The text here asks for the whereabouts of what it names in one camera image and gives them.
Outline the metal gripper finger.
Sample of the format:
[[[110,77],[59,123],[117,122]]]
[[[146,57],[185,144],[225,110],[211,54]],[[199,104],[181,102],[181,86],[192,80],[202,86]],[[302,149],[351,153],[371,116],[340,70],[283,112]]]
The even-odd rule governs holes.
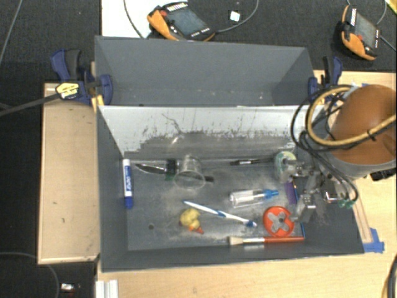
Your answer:
[[[291,214],[292,222],[308,223],[316,210],[312,194],[302,194]]]
[[[308,175],[308,170],[302,162],[294,162],[288,167],[291,178],[303,178]]]

